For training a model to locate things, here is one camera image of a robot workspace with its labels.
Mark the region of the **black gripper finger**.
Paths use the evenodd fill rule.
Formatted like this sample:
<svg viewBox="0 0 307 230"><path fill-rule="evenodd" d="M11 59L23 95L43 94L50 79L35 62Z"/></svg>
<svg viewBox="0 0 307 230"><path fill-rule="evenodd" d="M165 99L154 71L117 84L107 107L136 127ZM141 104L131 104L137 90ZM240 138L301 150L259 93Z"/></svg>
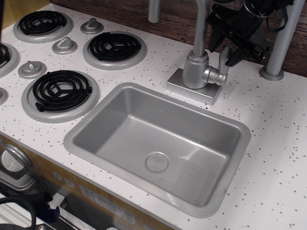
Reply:
<svg viewBox="0 0 307 230"><path fill-rule="evenodd" d="M228 57L226 58L225 64L226 66L229 67L235 66L249 55L249 51L245 48L238 48L236 51L233 51L232 46L227 48L228 48Z"/></svg>
<svg viewBox="0 0 307 230"><path fill-rule="evenodd" d="M212 25L211 37L209 40L209 50L215 51L226 38L224 23Z"/></svg>

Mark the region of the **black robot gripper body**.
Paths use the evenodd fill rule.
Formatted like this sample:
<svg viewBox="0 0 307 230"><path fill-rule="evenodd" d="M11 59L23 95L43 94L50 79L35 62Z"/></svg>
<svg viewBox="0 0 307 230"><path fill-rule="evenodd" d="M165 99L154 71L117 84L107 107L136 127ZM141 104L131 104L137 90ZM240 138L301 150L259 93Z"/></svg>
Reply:
<svg viewBox="0 0 307 230"><path fill-rule="evenodd" d="M246 58L262 62L272 52L272 46L262 32L262 23L272 10L265 9L261 0L244 0L240 10L214 4L206 21L212 26L224 23L225 36L238 48L249 51Z"/></svg>

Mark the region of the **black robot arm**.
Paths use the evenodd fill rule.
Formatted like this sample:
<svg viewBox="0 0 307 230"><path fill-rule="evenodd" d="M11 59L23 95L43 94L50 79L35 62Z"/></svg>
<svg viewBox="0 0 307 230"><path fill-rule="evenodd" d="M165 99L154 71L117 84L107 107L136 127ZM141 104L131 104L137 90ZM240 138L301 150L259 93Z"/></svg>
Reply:
<svg viewBox="0 0 307 230"><path fill-rule="evenodd" d="M266 21L271 32L283 30L288 21L286 6L293 5L292 0L244 0L240 10L232 10L225 6L226 0L218 0L212 6L212 12L206 21L212 26L209 50L215 51L228 38L237 50L226 61L228 67L238 64L245 58L253 58L262 62L273 46L262 32L262 23ZM281 27L271 28L269 17L274 11L282 11L284 23Z"/></svg>

